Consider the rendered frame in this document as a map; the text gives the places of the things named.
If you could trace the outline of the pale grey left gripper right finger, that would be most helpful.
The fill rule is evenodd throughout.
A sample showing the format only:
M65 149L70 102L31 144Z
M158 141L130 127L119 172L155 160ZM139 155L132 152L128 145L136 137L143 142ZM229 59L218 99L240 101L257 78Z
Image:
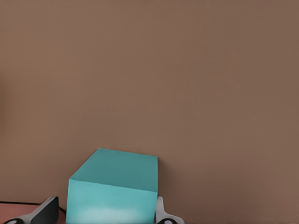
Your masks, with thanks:
M166 213L164 210L164 202L161 196L157 197L156 210L155 210L155 223L156 224L184 224L182 218L175 215Z

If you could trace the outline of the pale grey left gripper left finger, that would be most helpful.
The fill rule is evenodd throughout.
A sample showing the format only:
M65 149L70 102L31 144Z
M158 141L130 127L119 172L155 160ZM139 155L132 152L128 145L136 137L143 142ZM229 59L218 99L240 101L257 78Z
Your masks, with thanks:
M31 213L11 218L2 224L56 224L59 218L59 199L50 196Z

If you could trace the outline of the blue cube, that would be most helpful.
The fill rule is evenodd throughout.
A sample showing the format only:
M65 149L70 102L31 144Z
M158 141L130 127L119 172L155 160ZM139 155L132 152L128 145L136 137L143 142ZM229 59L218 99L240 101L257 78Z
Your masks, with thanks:
M96 150L69 178L67 224L153 224L158 157Z

